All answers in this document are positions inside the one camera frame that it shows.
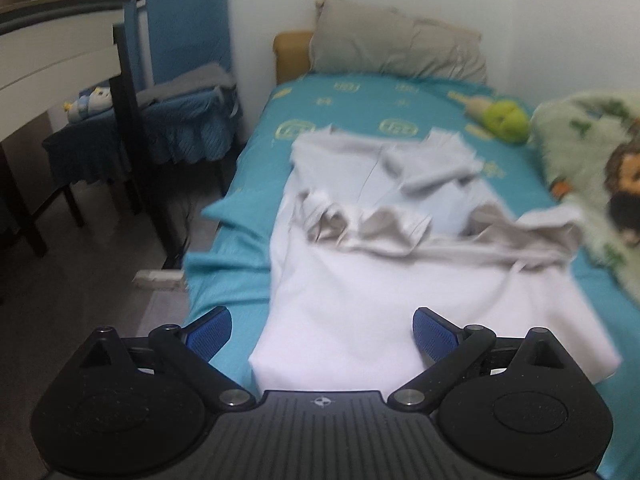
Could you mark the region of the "white shirt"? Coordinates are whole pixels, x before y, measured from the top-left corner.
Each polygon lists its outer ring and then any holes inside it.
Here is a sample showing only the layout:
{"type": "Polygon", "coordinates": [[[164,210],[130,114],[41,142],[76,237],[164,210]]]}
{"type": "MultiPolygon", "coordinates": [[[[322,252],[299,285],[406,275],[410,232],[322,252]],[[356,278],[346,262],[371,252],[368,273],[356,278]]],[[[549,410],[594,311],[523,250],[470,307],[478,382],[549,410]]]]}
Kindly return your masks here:
{"type": "Polygon", "coordinates": [[[572,274],[571,206],[514,216],[457,133],[385,141],[333,128],[293,143],[270,240],[260,390],[391,393],[427,367],[412,319],[521,337],[547,327],[593,382],[620,355],[572,274]]]}

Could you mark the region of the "green fleece cartoon blanket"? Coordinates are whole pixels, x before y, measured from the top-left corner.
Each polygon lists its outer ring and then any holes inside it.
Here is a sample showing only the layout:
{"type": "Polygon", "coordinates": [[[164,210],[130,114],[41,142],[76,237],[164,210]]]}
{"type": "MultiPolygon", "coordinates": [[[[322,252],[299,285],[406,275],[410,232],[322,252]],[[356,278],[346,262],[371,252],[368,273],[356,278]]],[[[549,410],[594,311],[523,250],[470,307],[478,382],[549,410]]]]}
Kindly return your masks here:
{"type": "Polygon", "coordinates": [[[639,92],[544,102],[530,120],[551,194],[582,211],[590,259],[639,299],[639,92]]]}

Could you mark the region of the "grey cloth on chair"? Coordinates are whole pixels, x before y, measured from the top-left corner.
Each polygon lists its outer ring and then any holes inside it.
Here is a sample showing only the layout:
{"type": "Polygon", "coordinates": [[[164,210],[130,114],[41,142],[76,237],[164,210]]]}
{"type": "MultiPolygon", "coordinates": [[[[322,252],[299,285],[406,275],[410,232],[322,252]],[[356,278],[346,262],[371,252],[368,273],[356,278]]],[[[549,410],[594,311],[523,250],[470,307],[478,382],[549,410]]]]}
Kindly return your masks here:
{"type": "Polygon", "coordinates": [[[235,79],[218,63],[207,63],[162,84],[154,84],[137,93],[138,107],[145,108],[178,96],[203,90],[233,90],[235,79]]]}

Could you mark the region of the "green plush toy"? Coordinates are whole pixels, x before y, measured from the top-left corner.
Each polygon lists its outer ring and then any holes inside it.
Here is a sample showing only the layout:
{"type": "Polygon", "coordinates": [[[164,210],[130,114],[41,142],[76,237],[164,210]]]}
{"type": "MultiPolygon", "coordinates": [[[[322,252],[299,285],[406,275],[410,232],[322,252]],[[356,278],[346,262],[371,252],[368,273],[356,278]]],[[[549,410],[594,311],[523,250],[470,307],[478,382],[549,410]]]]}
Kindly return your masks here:
{"type": "Polygon", "coordinates": [[[465,114],[474,122],[509,144],[524,144],[529,137],[529,116],[518,102],[473,96],[465,104],[465,114]]]}

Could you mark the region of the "white desk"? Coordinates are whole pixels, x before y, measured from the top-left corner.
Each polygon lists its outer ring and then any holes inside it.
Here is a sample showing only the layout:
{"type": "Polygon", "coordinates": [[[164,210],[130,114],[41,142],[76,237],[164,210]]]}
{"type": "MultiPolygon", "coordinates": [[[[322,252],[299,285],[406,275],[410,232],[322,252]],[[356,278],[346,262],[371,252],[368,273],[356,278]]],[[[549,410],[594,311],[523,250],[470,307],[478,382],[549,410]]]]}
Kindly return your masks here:
{"type": "Polygon", "coordinates": [[[122,72],[113,29],[131,0],[32,0],[1,8],[1,137],[122,72]]]}

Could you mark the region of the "small white blue plush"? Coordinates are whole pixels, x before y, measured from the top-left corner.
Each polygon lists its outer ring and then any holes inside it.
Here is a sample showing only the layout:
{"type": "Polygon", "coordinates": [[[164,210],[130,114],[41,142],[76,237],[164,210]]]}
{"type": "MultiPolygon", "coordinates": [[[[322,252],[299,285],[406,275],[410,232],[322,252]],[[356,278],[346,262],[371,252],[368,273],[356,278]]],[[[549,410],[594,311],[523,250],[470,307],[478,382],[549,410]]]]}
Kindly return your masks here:
{"type": "Polygon", "coordinates": [[[74,124],[99,115],[109,110],[112,106],[111,89],[96,87],[73,102],[65,102],[63,110],[66,113],[67,121],[74,124]]]}

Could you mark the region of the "blue covered chair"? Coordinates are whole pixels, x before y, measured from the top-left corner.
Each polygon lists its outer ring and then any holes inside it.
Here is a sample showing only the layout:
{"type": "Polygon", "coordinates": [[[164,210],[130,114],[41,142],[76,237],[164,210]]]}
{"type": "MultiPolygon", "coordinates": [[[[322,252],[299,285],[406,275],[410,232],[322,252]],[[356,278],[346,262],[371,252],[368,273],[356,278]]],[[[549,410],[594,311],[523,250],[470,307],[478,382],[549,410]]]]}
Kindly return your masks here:
{"type": "Polygon", "coordinates": [[[145,177],[166,164],[221,161],[235,144],[242,106],[232,70],[228,0],[145,0],[153,82],[116,107],[126,161],[145,177]]]}

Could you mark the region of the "white power strip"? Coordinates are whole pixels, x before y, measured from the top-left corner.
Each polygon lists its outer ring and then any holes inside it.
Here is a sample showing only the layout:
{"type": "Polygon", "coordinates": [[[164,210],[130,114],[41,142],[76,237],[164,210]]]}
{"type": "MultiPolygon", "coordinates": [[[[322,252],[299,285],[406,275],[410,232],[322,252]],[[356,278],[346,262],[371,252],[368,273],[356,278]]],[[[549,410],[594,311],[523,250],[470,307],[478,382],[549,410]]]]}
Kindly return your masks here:
{"type": "Polygon", "coordinates": [[[132,282],[143,289],[183,290],[186,288],[183,270],[140,270],[132,282]]]}

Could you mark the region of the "grey pillow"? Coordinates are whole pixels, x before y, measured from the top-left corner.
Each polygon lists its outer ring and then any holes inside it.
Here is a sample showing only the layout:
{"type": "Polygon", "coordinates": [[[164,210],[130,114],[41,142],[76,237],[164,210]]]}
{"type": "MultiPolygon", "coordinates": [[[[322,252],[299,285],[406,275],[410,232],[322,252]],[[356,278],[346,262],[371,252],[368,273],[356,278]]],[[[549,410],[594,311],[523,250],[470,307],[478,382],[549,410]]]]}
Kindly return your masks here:
{"type": "Polygon", "coordinates": [[[316,8],[309,44],[316,73],[488,81],[475,30],[352,0],[319,0],[316,8]]]}

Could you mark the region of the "yellow wooden headboard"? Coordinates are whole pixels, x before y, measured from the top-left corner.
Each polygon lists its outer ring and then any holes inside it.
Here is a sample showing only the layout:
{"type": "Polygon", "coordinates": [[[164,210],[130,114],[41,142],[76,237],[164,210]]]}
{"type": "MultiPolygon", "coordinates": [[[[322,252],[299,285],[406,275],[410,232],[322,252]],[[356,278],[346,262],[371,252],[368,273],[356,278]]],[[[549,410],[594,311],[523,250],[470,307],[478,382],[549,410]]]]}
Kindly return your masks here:
{"type": "Polygon", "coordinates": [[[279,32],[273,39],[272,50],[276,58],[277,84],[297,79],[310,71],[309,46],[312,30],[279,32]]]}

